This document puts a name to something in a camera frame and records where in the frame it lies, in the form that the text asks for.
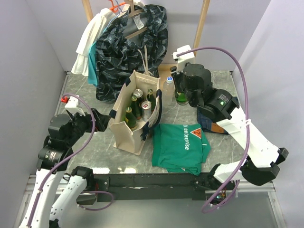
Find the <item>clear water bottle blue cap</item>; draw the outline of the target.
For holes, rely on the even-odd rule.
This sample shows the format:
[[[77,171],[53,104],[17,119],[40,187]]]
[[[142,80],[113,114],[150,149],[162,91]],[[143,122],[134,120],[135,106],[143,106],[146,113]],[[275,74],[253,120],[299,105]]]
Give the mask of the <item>clear water bottle blue cap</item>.
[[[175,86],[174,86],[173,77],[169,76],[164,82],[162,88],[162,102],[164,106],[169,106],[172,103],[174,89]]]

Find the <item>beige canvas tote bag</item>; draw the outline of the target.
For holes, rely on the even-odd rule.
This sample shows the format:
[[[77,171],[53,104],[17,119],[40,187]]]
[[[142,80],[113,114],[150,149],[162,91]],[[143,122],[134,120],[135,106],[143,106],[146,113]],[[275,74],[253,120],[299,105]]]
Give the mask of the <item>beige canvas tote bag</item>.
[[[148,69],[147,47],[144,52],[139,51],[142,57],[144,72],[133,73],[126,79],[118,98],[110,111],[109,128],[114,134],[114,147],[136,155],[139,155],[144,146],[149,133],[160,123],[162,116],[162,91],[160,89],[160,79],[152,76]],[[146,100],[148,90],[153,90],[156,99],[155,109],[149,117],[136,119],[132,117],[126,120],[126,114],[131,111],[131,98],[133,92],[139,89],[143,92],[143,99]]]

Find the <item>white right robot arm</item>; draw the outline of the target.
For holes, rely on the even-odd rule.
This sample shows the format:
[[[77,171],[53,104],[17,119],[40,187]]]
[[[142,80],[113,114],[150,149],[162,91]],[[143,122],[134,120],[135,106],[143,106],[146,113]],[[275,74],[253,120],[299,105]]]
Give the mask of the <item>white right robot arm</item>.
[[[175,88],[186,95],[189,105],[222,127],[246,151],[243,161],[214,166],[209,186],[219,189],[228,179],[247,180],[257,186],[274,180],[288,150],[273,145],[251,123],[235,96],[214,88],[211,72],[203,65],[186,63],[182,70],[173,66],[170,71]]]

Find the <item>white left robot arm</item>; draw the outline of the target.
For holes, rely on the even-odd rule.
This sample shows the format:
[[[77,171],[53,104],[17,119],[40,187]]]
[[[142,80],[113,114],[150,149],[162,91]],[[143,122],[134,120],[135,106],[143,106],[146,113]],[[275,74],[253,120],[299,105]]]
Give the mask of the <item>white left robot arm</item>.
[[[89,113],[67,112],[51,119],[48,136],[38,153],[35,185],[21,228],[60,228],[64,213],[76,203],[81,193],[97,193],[93,170],[77,166],[60,196],[55,197],[68,163],[75,155],[74,144],[84,133],[105,131],[109,120],[109,115],[94,108]]]

